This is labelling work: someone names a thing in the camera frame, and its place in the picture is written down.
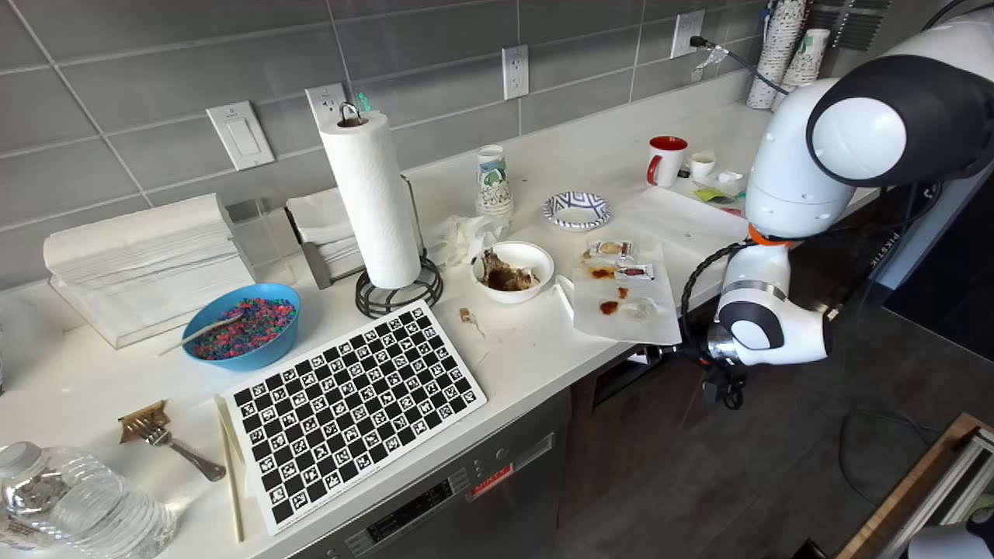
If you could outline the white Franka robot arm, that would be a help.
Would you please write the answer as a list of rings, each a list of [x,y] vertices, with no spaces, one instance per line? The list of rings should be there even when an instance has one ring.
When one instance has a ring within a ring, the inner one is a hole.
[[[722,257],[718,306],[698,343],[704,384],[729,410],[748,366],[825,356],[825,311],[788,299],[788,246],[845,216],[858,186],[982,186],[994,162],[994,9],[932,19],[920,34],[782,98],[746,186],[748,235],[712,250],[683,283],[685,317],[702,271]]]

